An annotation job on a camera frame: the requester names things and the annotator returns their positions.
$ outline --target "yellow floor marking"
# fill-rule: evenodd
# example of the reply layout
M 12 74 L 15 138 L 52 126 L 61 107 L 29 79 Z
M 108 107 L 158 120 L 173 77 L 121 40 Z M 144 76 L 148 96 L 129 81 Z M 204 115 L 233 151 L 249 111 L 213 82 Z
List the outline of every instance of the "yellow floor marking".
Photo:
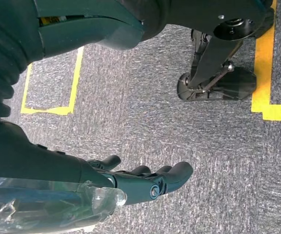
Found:
M 77 50 L 77 61 L 75 63 L 74 73 L 73 77 L 71 98 L 68 106 L 55 107 L 48 110 L 37 110 L 33 108 L 25 107 L 27 101 L 27 94 L 28 92 L 29 80 L 32 70 L 32 64 L 28 66 L 27 71 L 26 83 L 24 85 L 24 96 L 22 97 L 21 110 L 22 114 L 34 114 L 34 113 L 51 113 L 55 115 L 66 116 L 68 114 L 73 114 L 74 111 L 75 100 L 77 99 L 77 89 L 79 83 L 80 71 L 81 69 L 82 59 L 83 57 L 83 47 Z
M 276 10 L 276 0 L 272 3 Z M 257 90 L 252 96 L 252 112 L 262 112 L 263 120 L 281 121 L 281 105 L 270 104 L 275 26 L 257 40 L 254 73 Z

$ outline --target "clear plastic wrap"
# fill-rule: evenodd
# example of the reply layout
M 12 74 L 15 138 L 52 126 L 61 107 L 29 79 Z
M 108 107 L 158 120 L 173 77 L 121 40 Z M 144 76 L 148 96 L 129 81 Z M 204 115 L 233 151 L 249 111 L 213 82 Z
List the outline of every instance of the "clear plastic wrap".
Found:
M 127 200 L 114 188 L 0 178 L 0 234 L 61 233 L 103 222 Z

